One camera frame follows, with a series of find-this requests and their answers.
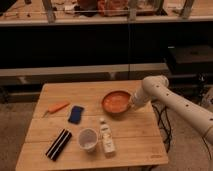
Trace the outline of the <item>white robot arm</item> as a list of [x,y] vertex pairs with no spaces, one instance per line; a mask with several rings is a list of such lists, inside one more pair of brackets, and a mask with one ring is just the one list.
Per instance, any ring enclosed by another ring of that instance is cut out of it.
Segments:
[[145,77],[141,81],[140,88],[131,95],[130,105],[139,109],[144,107],[152,97],[155,97],[179,114],[213,145],[213,113],[170,91],[168,86],[169,81],[164,75]]

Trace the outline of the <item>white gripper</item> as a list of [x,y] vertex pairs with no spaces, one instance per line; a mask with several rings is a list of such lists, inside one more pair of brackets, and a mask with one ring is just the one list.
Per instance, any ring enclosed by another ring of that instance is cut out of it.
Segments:
[[150,101],[150,96],[142,89],[136,90],[129,100],[129,106],[135,110],[144,107]]

